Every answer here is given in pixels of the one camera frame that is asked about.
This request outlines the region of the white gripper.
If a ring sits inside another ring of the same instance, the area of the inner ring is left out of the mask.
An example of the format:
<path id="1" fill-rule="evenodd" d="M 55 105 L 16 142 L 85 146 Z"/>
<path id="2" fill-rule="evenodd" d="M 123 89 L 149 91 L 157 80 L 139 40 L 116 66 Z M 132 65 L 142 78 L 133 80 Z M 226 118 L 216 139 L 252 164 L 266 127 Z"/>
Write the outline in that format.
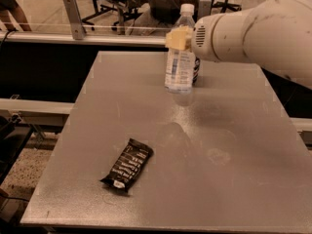
<path id="1" fill-rule="evenodd" d="M 235 13 L 206 16 L 196 22 L 194 31 L 189 26 L 173 28 L 166 34 L 165 46 L 180 51 L 192 47 L 202 60 L 242 62 L 242 26 L 243 18 Z"/>

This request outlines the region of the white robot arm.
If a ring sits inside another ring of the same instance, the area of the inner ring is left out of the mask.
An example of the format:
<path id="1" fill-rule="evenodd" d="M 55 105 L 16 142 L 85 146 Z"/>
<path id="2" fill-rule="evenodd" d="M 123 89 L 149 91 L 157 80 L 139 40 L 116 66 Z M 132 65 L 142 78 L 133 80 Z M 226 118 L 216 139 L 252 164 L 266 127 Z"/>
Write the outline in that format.
<path id="1" fill-rule="evenodd" d="M 267 0 L 235 13 L 205 16 L 166 35 L 169 49 L 199 59 L 255 63 L 312 88 L 312 0 Z"/>

